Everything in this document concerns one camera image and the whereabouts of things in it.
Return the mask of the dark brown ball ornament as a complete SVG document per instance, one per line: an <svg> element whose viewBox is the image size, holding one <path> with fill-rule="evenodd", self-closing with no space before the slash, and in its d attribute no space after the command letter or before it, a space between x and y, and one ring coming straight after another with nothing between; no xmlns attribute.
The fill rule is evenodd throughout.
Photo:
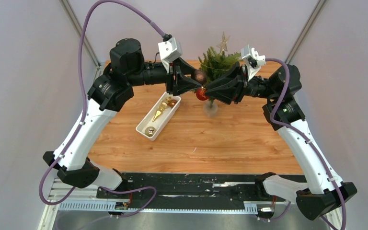
<svg viewBox="0 0 368 230"><path fill-rule="evenodd" d="M194 71L194 73L192 74L191 78L197 82L199 82L202 85L205 85L207 83L208 80L208 76L207 74L200 70L200 69L196 69Z"/></svg>

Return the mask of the red glitter ball ornament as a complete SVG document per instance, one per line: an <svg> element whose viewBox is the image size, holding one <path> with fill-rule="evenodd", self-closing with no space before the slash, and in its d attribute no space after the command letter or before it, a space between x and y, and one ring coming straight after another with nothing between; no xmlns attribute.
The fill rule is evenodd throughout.
<svg viewBox="0 0 368 230"><path fill-rule="evenodd" d="M206 101L208 100L208 96L206 95L206 89L205 88L198 88L195 92L197 99L200 101Z"/></svg>

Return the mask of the small green christmas tree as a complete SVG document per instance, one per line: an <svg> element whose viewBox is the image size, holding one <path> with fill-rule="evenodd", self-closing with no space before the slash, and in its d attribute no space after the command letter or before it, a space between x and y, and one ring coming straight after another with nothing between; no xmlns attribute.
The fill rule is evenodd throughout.
<svg viewBox="0 0 368 230"><path fill-rule="evenodd" d="M216 80L218 77L230 70L236 62L239 62L241 60L241 55L237 52L229 54L226 54L224 52L220 54L215 50L215 48L209 47L207 51L203 53L203 56L198 58L198 60L200 63L199 69L204 71L208 76L207 83L205 85L202 85L202 88L206 89L206 85L208 83ZM215 117L219 109L217 103L215 102L215 99L208 98L208 100L204 102L204 114L208 118Z"/></svg>

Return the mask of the silver star ornament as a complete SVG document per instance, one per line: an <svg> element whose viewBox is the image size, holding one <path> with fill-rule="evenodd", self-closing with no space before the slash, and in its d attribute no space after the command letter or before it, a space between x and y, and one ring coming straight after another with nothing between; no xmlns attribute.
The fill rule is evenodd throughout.
<svg viewBox="0 0 368 230"><path fill-rule="evenodd" d="M230 35L226 36L225 32L223 32L221 41L216 45L216 47L219 49L220 54L228 51L227 43L229 39L230 39Z"/></svg>

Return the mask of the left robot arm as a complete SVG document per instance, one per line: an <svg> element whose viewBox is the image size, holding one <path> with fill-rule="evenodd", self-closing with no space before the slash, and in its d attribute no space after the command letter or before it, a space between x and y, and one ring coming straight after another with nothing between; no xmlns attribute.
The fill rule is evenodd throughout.
<svg viewBox="0 0 368 230"><path fill-rule="evenodd" d="M164 84L174 96L201 87L190 78L195 69L182 59L177 39L165 38L158 49L161 60L155 63L145 61L141 44L134 38L122 39L110 50L110 63L84 95L83 110L72 130L55 151L43 156L63 183L76 188L106 187L115 198L127 194L127 184L117 170L88 158L102 130L133 97L135 86Z"/></svg>

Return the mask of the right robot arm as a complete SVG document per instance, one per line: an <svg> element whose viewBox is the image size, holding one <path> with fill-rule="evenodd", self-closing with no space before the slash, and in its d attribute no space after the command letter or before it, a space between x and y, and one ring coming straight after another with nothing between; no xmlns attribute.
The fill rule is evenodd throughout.
<svg viewBox="0 0 368 230"><path fill-rule="evenodd" d="M340 209L342 220L346 221L346 203L357 188L338 175L311 134L305 114L294 98L302 87L298 68L282 63L269 78L256 76L256 71L254 65L235 64L206 85L206 95L225 104L239 103L245 96L266 99L266 120L287 143L303 171L305 183L272 172L261 175L255 182L256 197L267 200L277 196L295 203L309 220L324 218Z"/></svg>

